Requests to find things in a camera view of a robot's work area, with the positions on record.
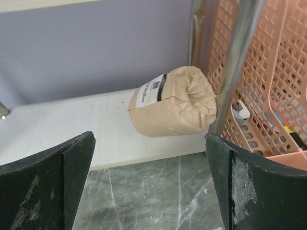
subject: gray marble tile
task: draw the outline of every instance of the gray marble tile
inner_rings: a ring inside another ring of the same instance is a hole
[[[89,173],[73,230],[222,230],[202,153]]]

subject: metal cylinder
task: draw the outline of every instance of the metal cylinder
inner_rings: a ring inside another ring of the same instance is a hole
[[[10,114],[10,110],[0,102],[0,117],[5,119]]]
[[[219,85],[216,121],[209,132],[220,135],[235,93],[242,65],[266,0],[241,0]]]

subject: gray wall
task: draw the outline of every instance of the gray wall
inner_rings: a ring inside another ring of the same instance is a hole
[[[105,0],[0,14],[0,101],[12,108],[136,88],[186,65],[191,3]]]

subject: white label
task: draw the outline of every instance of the white label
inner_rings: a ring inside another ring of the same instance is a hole
[[[136,108],[144,107],[158,101],[157,96],[163,76],[164,74],[141,87],[135,105]]]

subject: crumpled brown paper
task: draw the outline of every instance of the crumpled brown paper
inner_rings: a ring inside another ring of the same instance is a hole
[[[128,111],[136,130],[146,136],[193,134],[214,122],[215,98],[202,71],[186,66],[138,88]]]

